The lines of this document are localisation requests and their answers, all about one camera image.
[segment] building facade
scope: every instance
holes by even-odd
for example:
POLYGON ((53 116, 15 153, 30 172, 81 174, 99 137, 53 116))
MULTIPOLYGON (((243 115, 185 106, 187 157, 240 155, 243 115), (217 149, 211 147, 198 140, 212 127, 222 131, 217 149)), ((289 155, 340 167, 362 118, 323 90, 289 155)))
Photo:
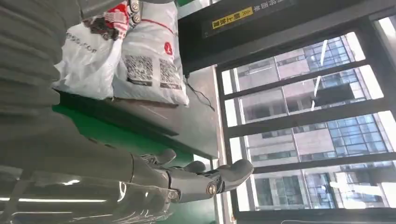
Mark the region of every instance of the building facade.
MULTIPOLYGON (((236 90, 361 60, 354 33, 236 68, 236 90)), ((354 68, 238 99, 251 123, 376 97, 370 67, 354 68)), ((393 152, 378 114, 333 120, 243 138, 255 167, 393 152)), ((253 179, 256 210, 389 207, 392 162, 312 168, 253 179)))

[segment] window frame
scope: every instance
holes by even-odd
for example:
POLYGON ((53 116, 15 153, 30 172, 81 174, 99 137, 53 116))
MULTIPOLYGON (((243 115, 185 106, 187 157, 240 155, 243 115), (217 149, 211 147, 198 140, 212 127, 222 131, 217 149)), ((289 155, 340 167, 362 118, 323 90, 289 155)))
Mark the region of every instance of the window frame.
MULTIPOLYGON (((266 132, 277 131, 287 128, 294 128, 297 126, 323 123, 329 120, 338 120, 349 117, 370 115, 381 111, 391 111, 393 116, 396 117, 396 105, 391 103, 392 98, 396 96, 396 89, 392 88, 392 86, 396 86, 396 78, 391 78, 389 75, 389 74, 395 74, 396 70, 392 66, 390 59, 386 54, 386 49, 382 45, 381 39, 377 35, 374 35, 377 33, 377 31, 374 28, 372 21, 368 17, 365 17, 353 21, 349 23, 347 26, 340 26, 336 30, 336 32, 334 32, 333 30, 333 32, 331 32, 330 35, 324 31, 323 34, 321 35, 321 40, 329 39, 334 36, 344 35, 345 33, 351 31, 354 31, 357 35, 362 50, 366 56, 365 60, 361 60, 358 62, 351 62, 347 64, 341 63, 341 65, 338 65, 336 67, 314 71, 296 77, 290 77, 288 79, 283 79, 275 83, 269 83, 251 89, 242 90, 239 92, 233 92, 227 95, 224 94, 222 72, 231 68, 230 64, 227 64, 226 66, 222 66, 222 65, 217 66, 216 76, 217 76, 217 83, 219 88, 220 114, 221 114, 222 123, 224 124, 223 125, 224 145, 225 145, 226 158, 228 163, 232 162, 231 145, 229 142, 229 140, 232 138, 243 139, 243 136, 248 136, 252 134, 266 133, 266 132), (233 127, 226 126, 227 122, 226 122, 226 111, 225 111, 225 103, 224 103, 226 100, 236 99, 246 95, 250 95, 266 90, 271 90, 274 88, 279 88, 288 84, 309 80, 312 78, 316 78, 318 76, 324 76, 332 73, 358 68, 364 65, 370 65, 372 67, 373 72, 376 74, 376 78, 379 83, 379 86, 381 87, 381 90, 384 94, 383 98, 370 99, 353 104, 324 108, 318 111, 293 114, 286 117, 268 119, 268 120, 258 121, 249 124, 242 125, 241 123, 238 123, 239 124, 238 126, 233 126, 233 127)), ((309 45, 310 43, 318 41, 317 37, 318 35, 308 36, 307 38, 304 39, 304 42, 308 43, 309 45)), ((296 45, 295 48, 282 48, 282 47, 281 48, 284 49, 283 50, 284 52, 288 52, 290 50, 298 49, 301 47, 302 47, 301 45, 296 45)), ((360 125, 363 124, 360 124, 358 121, 358 124, 356 124, 356 126, 360 128, 360 125)), ((242 153, 242 156, 244 158, 247 158, 248 155, 242 153)), ((387 152, 381 154, 368 154, 368 155, 359 155, 353 157, 326 158, 324 160, 319 160, 319 161, 302 161, 298 163, 271 165, 271 166, 255 168, 254 174, 272 173, 272 172, 280 172, 280 171, 288 171, 288 170, 300 170, 300 169, 317 168, 317 167, 330 167, 337 165, 350 165, 357 163, 380 162, 380 161, 396 161, 396 153, 387 152)), ((247 183, 247 188, 249 189, 249 185, 251 184, 251 182, 248 180, 246 183, 247 183)), ((251 211, 240 211, 238 206, 238 198, 237 198, 236 190, 231 191, 231 200, 232 200, 234 216, 236 219, 241 219, 241 220, 270 221, 270 220, 282 220, 285 217, 287 217, 288 219, 300 219, 300 220, 303 219, 307 221, 320 221, 324 219, 330 221, 345 221, 350 217, 354 217, 353 221, 355 221, 356 219, 363 221, 368 221, 368 220, 383 221, 385 217, 389 218, 390 220, 396 218, 395 217, 396 209, 392 209, 392 208, 373 208, 367 210, 346 210, 346 209, 335 208, 335 209, 310 209, 310 210, 259 210, 259 211, 253 210, 252 211, 252 209, 254 209, 254 206, 252 206, 253 202, 250 200, 249 200, 249 205, 251 211)))

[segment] window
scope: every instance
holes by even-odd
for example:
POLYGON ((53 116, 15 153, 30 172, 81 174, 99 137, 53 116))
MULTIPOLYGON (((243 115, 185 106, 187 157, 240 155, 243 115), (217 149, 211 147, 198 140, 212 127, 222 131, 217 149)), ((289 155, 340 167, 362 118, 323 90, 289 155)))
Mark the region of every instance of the window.
POLYGON ((277 153, 252 155, 252 162, 258 162, 264 160, 276 160, 276 159, 289 158, 294 156, 297 156, 296 151, 284 151, 277 153))
POLYGON ((300 157, 301 157, 301 161, 324 160, 324 159, 336 157, 336 153, 334 151, 326 152, 326 153, 313 153, 313 154, 301 155, 300 157))
POLYGON ((335 208, 335 199, 332 195, 330 176, 328 174, 310 174, 306 176, 306 180, 311 203, 314 208, 335 208))
POLYGON ((326 123, 314 124, 314 125, 305 125, 301 127, 294 127, 294 133, 303 133, 303 132, 311 132, 320 129, 326 129, 326 123))
POLYGON ((280 137, 289 134, 291 134, 291 129, 283 129, 273 132, 267 132, 267 133, 262 133, 261 135, 263 139, 269 139, 269 138, 280 137))
MULTIPOLYGON (((224 127, 229 141, 226 147, 234 161, 250 156, 256 167, 254 178, 246 182, 248 190, 237 190, 238 202, 249 202, 245 207, 240 203, 240 211, 389 207, 386 202, 392 193, 387 196, 378 191, 382 183, 396 181, 396 168, 393 162, 379 158, 393 152, 388 136, 393 134, 386 130, 393 118, 382 119, 378 112, 381 97, 375 97, 371 87, 376 82, 374 72, 381 69, 378 64, 371 69, 368 63, 375 60, 356 63, 364 58, 356 35, 348 33, 269 57, 267 66, 254 68, 252 63, 236 68, 249 75, 229 79, 235 82, 228 91, 232 93, 221 96, 241 108, 223 108, 227 119, 233 114, 240 117, 237 125, 224 127), (313 72, 327 68, 334 68, 334 73, 324 71, 312 78, 313 72), (293 83, 296 76, 301 81, 293 83), (276 83, 276 88, 252 89, 268 83, 276 83), (256 106, 265 112, 254 109, 255 115, 249 115, 256 106), (362 163, 351 164, 355 159, 362 163), (323 167, 325 163, 333 165, 323 167), (316 167, 296 169, 313 165, 316 167)), ((379 84, 376 90, 381 92, 379 84)))
POLYGON ((254 120, 271 116, 268 105, 254 105, 252 107, 244 108, 244 111, 246 120, 254 120))
POLYGON ((259 206, 274 205, 269 178, 255 179, 259 206))
POLYGON ((304 204, 297 176, 276 179, 276 190, 281 205, 304 204))

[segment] white plastic bag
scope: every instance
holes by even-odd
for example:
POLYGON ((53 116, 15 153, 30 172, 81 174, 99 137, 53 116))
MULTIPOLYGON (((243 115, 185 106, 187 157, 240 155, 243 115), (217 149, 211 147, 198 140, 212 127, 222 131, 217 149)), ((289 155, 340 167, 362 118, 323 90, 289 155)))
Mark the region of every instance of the white plastic bag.
POLYGON ((113 97, 112 80, 121 46, 121 39, 106 41, 83 23, 71 27, 62 47, 63 59, 55 65, 61 78, 53 87, 95 99, 113 97))
POLYGON ((114 96, 188 105, 183 73, 175 66, 175 59, 180 60, 176 5, 144 2, 142 8, 140 24, 127 33, 122 45, 114 96))

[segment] warning sign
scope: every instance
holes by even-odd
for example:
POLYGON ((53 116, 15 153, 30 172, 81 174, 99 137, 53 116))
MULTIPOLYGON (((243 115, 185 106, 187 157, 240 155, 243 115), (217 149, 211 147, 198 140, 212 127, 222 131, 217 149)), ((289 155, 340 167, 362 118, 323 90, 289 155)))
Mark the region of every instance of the warning sign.
POLYGON ((232 22, 238 21, 240 19, 243 19, 245 17, 248 17, 250 15, 253 15, 253 8, 252 7, 248 7, 245 8, 243 10, 240 10, 239 12, 230 14, 228 16, 225 16, 221 19, 218 19, 216 21, 212 22, 212 28, 213 29, 217 29, 220 28, 224 25, 230 24, 232 22))

